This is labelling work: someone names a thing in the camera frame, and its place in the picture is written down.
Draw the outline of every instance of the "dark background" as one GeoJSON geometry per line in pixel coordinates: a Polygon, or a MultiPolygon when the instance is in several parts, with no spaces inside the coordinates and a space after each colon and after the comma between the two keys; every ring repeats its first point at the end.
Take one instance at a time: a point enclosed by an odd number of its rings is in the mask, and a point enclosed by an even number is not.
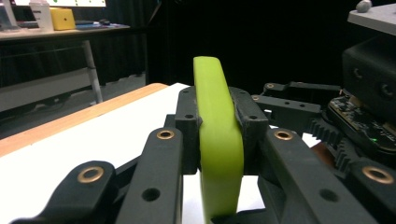
{"type": "MultiPolygon", "coordinates": [[[[394,1],[374,1],[374,6],[394,1]]],[[[378,33],[347,22],[359,0],[167,3],[148,37],[148,78],[193,85],[192,58],[218,57],[229,86],[262,92],[267,82],[302,81],[342,86],[342,52],[378,33]]]]}

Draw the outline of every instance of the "metal grommet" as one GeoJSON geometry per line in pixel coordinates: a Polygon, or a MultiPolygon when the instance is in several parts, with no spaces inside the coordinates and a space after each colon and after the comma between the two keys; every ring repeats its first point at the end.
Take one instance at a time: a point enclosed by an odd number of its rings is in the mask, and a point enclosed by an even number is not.
{"type": "Polygon", "coordinates": [[[284,132],[284,131],[278,131],[274,133],[275,137],[277,137],[278,139],[281,140],[290,140],[291,138],[293,138],[293,135],[291,133],[288,132],[284,132]]]}
{"type": "Polygon", "coordinates": [[[175,133],[169,130],[160,131],[157,133],[159,139],[171,139],[175,136],[175,133]]]}
{"type": "Polygon", "coordinates": [[[87,167],[85,169],[83,169],[77,177],[78,182],[83,183],[83,184],[88,184],[91,182],[94,182],[98,179],[100,179],[100,177],[102,177],[102,175],[105,173],[105,170],[100,167],[100,166],[91,166],[91,167],[87,167]],[[90,175],[90,176],[86,176],[86,174],[89,171],[94,171],[95,174],[94,175],[90,175]]]}
{"type": "Polygon", "coordinates": [[[370,179],[381,184],[392,184],[393,176],[388,172],[374,166],[364,166],[361,171],[370,179]]]}

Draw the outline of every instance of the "black plastic part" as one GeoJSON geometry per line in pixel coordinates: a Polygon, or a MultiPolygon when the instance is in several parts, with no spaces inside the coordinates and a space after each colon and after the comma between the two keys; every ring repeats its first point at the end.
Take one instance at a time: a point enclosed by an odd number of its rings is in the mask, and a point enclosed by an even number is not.
{"type": "Polygon", "coordinates": [[[37,217],[18,219],[12,223],[69,223],[88,218],[111,189],[110,183],[114,174],[111,163],[85,162],[64,178],[37,217]]]}
{"type": "Polygon", "coordinates": [[[396,220],[396,173],[375,161],[362,159],[349,165],[346,186],[379,223],[396,220]]]}
{"type": "Polygon", "coordinates": [[[352,142],[347,138],[343,138],[334,153],[334,166],[337,170],[345,174],[349,165],[360,158],[357,151],[359,150],[356,149],[352,142]]]}
{"type": "Polygon", "coordinates": [[[271,111],[267,116],[270,125],[293,130],[300,136],[306,132],[310,120],[321,113],[320,105],[260,95],[253,98],[261,110],[271,111]]]}
{"type": "Polygon", "coordinates": [[[131,161],[123,164],[116,169],[116,177],[114,178],[114,185],[119,188],[130,185],[131,178],[134,175],[134,170],[139,162],[140,157],[136,157],[131,161]]]}
{"type": "Polygon", "coordinates": [[[286,85],[266,83],[262,95],[315,105],[326,105],[340,94],[341,87],[334,85],[290,82],[286,85]]]}
{"type": "Polygon", "coordinates": [[[262,155],[267,157],[285,192],[282,203],[260,187],[264,204],[272,208],[269,223],[376,223],[305,142],[286,129],[266,133],[262,155]]]}
{"type": "Polygon", "coordinates": [[[182,139],[175,128],[151,132],[115,223],[181,223],[182,139]]]}
{"type": "Polygon", "coordinates": [[[341,139],[344,137],[344,134],[323,118],[326,115],[326,111],[323,111],[321,114],[322,117],[311,119],[310,124],[306,129],[306,133],[311,133],[312,136],[320,139],[323,143],[331,145],[339,144],[341,139]]]}
{"type": "Polygon", "coordinates": [[[244,142],[244,175],[257,175],[259,173],[259,143],[269,128],[268,119],[249,93],[234,87],[229,89],[244,142]]]}
{"type": "Polygon", "coordinates": [[[396,37],[379,35],[343,53],[347,91],[381,119],[396,125],[396,37]]]}
{"type": "Polygon", "coordinates": [[[178,94],[175,115],[176,128],[183,135],[183,175],[195,175],[199,167],[201,154],[199,151],[199,126],[195,87],[188,87],[178,94]]]}
{"type": "Polygon", "coordinates": [[[163,124],[163,127],[176,127],[176,115],[166,115],[165,123],[163,124]]]}

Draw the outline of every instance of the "wooden table edge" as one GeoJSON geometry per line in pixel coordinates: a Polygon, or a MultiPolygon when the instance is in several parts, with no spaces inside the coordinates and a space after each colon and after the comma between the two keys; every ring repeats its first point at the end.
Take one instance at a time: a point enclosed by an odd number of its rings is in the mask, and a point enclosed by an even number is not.
{"type": "Polygon", "coordinates": [[[22,147],[36,143],[44,138],[56,133],[72,128],[90,119],[97,118],[105,113],[115,110],[123,105],[139,100],[156,91],[165,89],[167,85],[162,83],[152,83],[135,91],[130,91],[121,96],[104,101],[101,104],[93,105],[79,110],[76,113],[64,116],[60,119],[50,121],[21,133],[11,135],[0,140],[0,157],[14,152],[22,147]]]}

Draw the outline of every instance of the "green foam piece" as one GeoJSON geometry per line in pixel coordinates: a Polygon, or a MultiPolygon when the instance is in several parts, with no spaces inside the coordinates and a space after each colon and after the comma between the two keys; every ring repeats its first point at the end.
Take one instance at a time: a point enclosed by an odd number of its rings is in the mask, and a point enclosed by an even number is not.
{"type": "Polygon", "coordinates": [[[219,59],[195,57],[205,223],[236,212],[244,171],[242,134],[219,59]]]}

